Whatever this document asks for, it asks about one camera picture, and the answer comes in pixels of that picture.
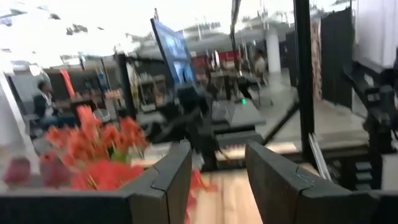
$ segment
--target black pole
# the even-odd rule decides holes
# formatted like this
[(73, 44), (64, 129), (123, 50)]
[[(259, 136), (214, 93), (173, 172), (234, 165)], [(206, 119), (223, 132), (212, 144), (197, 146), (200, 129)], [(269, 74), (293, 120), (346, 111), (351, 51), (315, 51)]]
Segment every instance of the black pole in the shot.
[(270, 141), (273, 140), (275, 135), (279, 132), (283, 126), (285, 126), (286, 122), (292, 118), (292, 116), (299, 110), (300, 103), (299, 101), (295, 100), (290, 108), (286, 111), (285, 116), (271, 129), (271, 131), (267, 134), (262, 142), (263, 145), (268, 144)]
[(125, 54), (117, 54), (116, 61), (118, 62), (120, 77), (121, 77), (121, 85), (124, 97), (124, 104), (126, 105), (127, 116), (130, 116), (136, 119), (136, 108), (134, 107), (134, 102), (132, 99), (132, 92), (130, 86), (130, 78), (127, 72), (127, 58)]
[(108, 72), (106, 71), (105, 63), (104, 60), (101, 58), (101, 65), (102, 65), (102, 70), (104, 70), (104, 76), (106, 79), (106, 84), (108, 85), (108, 89), (111, 90), (111, 82), (109, 81), (109, 76)]
[(239, 60), (238, 56), (236, 55), (236, 41), (235, 41), (235, 29), (231, 29), (231, 43), (232, 43), (232, 51), (234, 53), (234, 65), (235, 65), (235, 71), (240, 71), (240, 66), (239, 66)]
[(312, 166), (317, 167), (309, 140), (309, 134), (314, 133), (309, 0), (294, 0), (294, 17), (302, 153)]

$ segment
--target black partition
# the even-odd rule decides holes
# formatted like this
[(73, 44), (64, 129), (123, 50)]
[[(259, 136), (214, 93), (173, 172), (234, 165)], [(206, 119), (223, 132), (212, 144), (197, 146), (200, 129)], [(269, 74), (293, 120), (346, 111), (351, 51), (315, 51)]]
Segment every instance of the black partition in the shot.
[(341, 76), (353, 58), (354, 29), (351, 8), (334, 12), (321, 20), (322, 97), (351, 109), (352, 88)]
[(292, 87), (297, 87), (297, 77), (299, 71), (297, 70), (295, 31), (286, 34), (285, 46), (287, 49), (286, 61), (287, 67), (289, 68), (290, 85)]

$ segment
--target black monitor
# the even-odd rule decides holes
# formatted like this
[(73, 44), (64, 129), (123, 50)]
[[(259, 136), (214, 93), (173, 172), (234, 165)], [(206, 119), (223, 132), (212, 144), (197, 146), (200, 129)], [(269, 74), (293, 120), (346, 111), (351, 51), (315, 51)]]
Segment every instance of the black monitor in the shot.
[(160, 52), (172, 75), (174, 85), (194, 81), (195, 72), (183, 34), (181, 32), (174, 32), (172, 29), (161, 24), (157, 19), (151, 19), (150, 22)]

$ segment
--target red flower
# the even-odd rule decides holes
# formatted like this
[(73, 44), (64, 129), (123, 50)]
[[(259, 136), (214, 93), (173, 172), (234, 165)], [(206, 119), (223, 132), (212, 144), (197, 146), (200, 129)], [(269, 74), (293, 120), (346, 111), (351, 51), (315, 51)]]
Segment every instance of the red flower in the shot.
[(116, 190), (143, 173), (139, 166), (102, 160), (90, 164), (83, 172), (73, 176), (73, 189)]

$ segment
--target person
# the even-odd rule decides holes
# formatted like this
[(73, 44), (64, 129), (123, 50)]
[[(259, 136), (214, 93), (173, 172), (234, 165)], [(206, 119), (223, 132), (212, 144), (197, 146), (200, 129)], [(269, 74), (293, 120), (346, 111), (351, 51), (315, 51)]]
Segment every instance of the person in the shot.
[(65, 125), (74, 127), (76, 119), (73, 115), (60, 114), (59, 110), (54, 107), (54, 100), (51, 92), (52, 87), (46, 81), (40, 81), (37, 85), (40, 94), (34, 96), (34, 112), (39, 117), (40, 127), (47, 130), (51, 126), (62, 128)]
[[(260, 78), (262, 80), (262, 77), (264, 76), (264, 73), (266, 71), (267, 67), (267, 61), (264, 58), (264, 52), (261, 49), (257, 49), (256, 53), (253, 55), (254, 59), (254, 75), (256, 78)], [(238, 89), (242, 93), (242, 95), (249, 99), (252, 100), (252, 96), (249, 93), (249, 87), (253, 85), (253, 82), (250, 82), (247, 79), (244, 79), (241, 81), (241, 83), (238, 83)]]

